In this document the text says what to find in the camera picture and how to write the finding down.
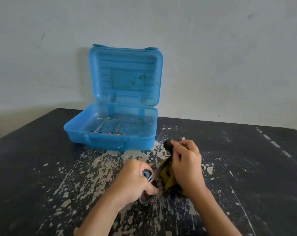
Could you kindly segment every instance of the scissor handle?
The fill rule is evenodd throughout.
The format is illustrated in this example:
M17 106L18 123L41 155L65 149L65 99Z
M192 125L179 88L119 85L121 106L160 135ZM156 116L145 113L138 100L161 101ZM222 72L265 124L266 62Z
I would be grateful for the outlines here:
M150 170L144 170L142 171L143 176L146 177L146 179L149 179L152 175L152 172ZM142 205L146 205L149 202L151 202L151 200L153 199L154 195L150 195L150 197L146 200L146 201L142 201L142 196L143 194L145 194L145 192L143 191L143 193L141 194L141 196L139 197L139 203Z

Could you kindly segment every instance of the small scissors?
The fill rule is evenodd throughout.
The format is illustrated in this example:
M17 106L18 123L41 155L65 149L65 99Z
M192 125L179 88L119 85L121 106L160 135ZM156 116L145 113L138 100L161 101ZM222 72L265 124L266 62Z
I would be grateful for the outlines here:
M148 182L153 184L154 181L156 182L157 177L159 176L161 171L167 166L167 164L169 163L169 161L171 159L172 159L172 156L168 157L167 160L165 160L162 164L160 164L160 166L156 170L154 170L153 173L150 170L142 171L143 176L146 177ZM155 195L148 195L145 192L143 192L141 194L141 196L139 197L139 203L142 204L142 205L146 205L153 199L154 196Z

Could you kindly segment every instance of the table surface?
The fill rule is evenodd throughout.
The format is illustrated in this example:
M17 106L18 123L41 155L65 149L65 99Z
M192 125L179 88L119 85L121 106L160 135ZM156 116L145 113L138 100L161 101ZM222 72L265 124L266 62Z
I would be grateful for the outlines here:
M58 108L0 139L0 235L73 235L123 162L155 169L169 138L195 141L207 187L243 235L297 235L296 130L159 117L151 150L113 152L70 142L63 126L78 113ZM110 235L203 229L190 200L173 192L127 205Z

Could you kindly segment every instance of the right hand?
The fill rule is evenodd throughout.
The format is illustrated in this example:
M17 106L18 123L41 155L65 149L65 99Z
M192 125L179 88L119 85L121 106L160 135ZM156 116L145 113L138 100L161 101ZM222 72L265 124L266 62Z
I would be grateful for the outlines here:
M171 141L173 148L172 169L178 184L189 194L197 188L206 188L202 175L202 156L192 140Z

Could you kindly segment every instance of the finger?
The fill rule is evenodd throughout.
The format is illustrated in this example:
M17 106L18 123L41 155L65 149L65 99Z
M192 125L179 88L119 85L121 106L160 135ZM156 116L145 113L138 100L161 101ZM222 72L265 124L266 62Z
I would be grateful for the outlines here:
M174 148L173 154L172 154L172 165L178 165L180 163L180 157L177 150Z
M146 162L141 162L140 163L140 173L142 175L142 171L144 170L150 170L151 172L153 172L153 169L151 168L151 166L149 164L147 164Z
M190 151L197 152L197 153L199 152L197 145L192 140L182 140L179 142L179 144L183 146L187 146Z
M145 189L144 191L149 194L149 195L155 195L158 193L158 189L153 186L150 182L147 181L147 183L145 184Z
M180 143L176 141L170 141L170 142L174 146L174 149L176 149L179 154L184 154L189 151L188 149L186 149L184 146L182 146Z

